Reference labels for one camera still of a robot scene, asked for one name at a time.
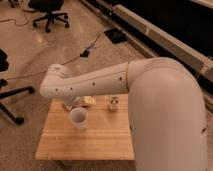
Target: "black dot marking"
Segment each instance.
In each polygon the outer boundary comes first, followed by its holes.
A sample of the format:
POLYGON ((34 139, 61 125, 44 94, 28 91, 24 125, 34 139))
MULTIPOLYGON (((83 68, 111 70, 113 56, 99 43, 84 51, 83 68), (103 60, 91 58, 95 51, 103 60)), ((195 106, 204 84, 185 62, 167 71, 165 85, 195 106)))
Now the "black dot marking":
POLYGON ((206 132, 206 128, 203 128, 201 131, 201 134, 204 134, 206 132))

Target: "wire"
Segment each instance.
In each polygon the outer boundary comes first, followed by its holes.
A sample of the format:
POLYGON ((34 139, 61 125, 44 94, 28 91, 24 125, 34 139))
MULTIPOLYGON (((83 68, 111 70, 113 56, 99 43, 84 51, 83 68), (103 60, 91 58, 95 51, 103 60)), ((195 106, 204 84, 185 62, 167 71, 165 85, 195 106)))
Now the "wire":
POLYGON ((98 32, 98 34, 97 34, 95 40, 94 40, 92 43, 90 43, 90 45, 89 45, 87 48, 85 48, 84 51, 89 51, 91 48, 93 48, 93 47, 95 46, 95 44, 96 44, 97 41, 99 40, 99 38, 100 38, 100 36, 101 36, 103 30, 105 30, 108 26, 110 26, 110 23, 111 23, 112 21, 113 21, 112 18, 110 18, 110 17, 107 18, 105 26, 104 26, 103 28, 100 29, 100 31, 98 32))
POLYGON ((23 13, 24 14, 24 18, 25 18, 25 23, 23 23, 23 24, 18 24, 17 23, 17 20, 16 19, 14 19, 14 18, 8 18, 8 19, 5 19, 5 20, 0 20, 0 23, 4 23, 4 22, 8 22, 8 21, 14 21, 14 24, 15 24, 15 26, 18 26, 18 27, 20 27, 20 26, 25 26, 25 25, 27 25, 28 23, 29 23, 29 20, 28 20, 28 18, 27 18, 27 16, 26 16, 26 14, 25 14, 25 12, 23 13))
MULTIPOLYGON (((62 63, 61 65, 67 65, 71 62, 74 62, 75 60, 77 60, 80 56, 77 56, 73 59, 70 59, 64 63, 62 63)), ((5 80, 9 81, 9 80, 17 80, 17 79, 25 79, 25 78, 30 78, 30 77, 35 77, 35 76, 38 76, 38 75, 42 75, 42 74, 45 74, 47 72, 47 70, 43 70, 41 72, 38 72, 38 73, 35 73, 35 74, 30 74, 30 75, 25 75, 25 76, 20 76, 20 77, 12 77, 12 78, 7 78, 5 80)))

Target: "floor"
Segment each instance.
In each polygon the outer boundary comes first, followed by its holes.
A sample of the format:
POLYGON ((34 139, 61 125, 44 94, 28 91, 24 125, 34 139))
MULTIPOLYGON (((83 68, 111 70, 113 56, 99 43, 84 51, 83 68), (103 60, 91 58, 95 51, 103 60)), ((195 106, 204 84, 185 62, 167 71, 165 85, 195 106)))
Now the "floor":
MULTIPOLYGON (((15 18, 17 24, 26 22, 23 11, 10 8, 6 0, 0 2, 0 20, 15 18)), ((1 72, 3 78, 14 78, 45 71, 52 63, 64 63, 76 58, 94 41, 100 31, 107 27, 77 0, 66 0, 62 11, 68 12, 70 28, 55 23, 51 33, 45 33, 44 22, 37 29, 32 20, 40 13, 25 13, 29 23, 15 26, 14 21, 0 23, 0 48, 8 54, 10 68, 1 72)), ((125 61, 144 58, 127 42, 113 45, 101 34, 88 58, 78 58, 67 65, 75 75, 90 72, 125 61)), ((4 104, 13 113, 25 118, 24 125, 11 124, 6 117, 0 117, 0 171, 133 171, 134 162, 125 161, 71 161, 60 165, 54 161, 37 161, 35 152, 44 125, 50 100, 38 93, 43 75, 28 79, 11 79, 1 91, 33 85, 36 93, 7 98, 4 104)), ((213 171, 213 118, 209 113, 209 170, 213 171)))

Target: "cylindrical object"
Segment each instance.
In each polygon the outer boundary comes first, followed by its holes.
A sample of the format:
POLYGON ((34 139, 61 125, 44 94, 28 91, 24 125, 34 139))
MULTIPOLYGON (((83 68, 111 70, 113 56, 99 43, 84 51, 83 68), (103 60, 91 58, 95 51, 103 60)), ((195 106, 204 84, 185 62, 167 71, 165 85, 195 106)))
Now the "cylindrical object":
POLYGON ((131 84, 129 118, 138 171, 206 171, 207 123, 196 80, 174 63, 131 84))
POLYGON ((88 112, 83 107, 76 107, 69 113, 71 123, 79 130, 86 129, 88 112))

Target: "chair wheel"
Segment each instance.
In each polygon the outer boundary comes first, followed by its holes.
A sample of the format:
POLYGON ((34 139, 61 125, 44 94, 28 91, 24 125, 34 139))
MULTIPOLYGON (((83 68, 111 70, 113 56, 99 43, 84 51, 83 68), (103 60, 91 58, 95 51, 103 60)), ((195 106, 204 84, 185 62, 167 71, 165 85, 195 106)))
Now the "chair wheel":
POLYGON ((47 33, 50 33, 50 29, 49 29, 49 28, 46 28, 46 32, 47 32, 47 33))
POLYGON ((68 23, 66 23, 65 24, 65 28, 69 28, 70 26, 69 26, 69 24, 68 23))
POLYGON ((34 89, 33 87, 29 87, 29 93, 30 93, 30 94, 35 93, 35 89, 34 89))
POLYGON ((64 19, 68 19, 68 15, 64 15, 64 19))
POLYGON ((33 22, 33 27, 38 27, 38 25, 36 23, 33 22))
POLYGON ((24 123, 24 118, 17 117, 17 118, 15 119, 15 123, 16 123, 17 125, 22 125, 22 124, 24 123))

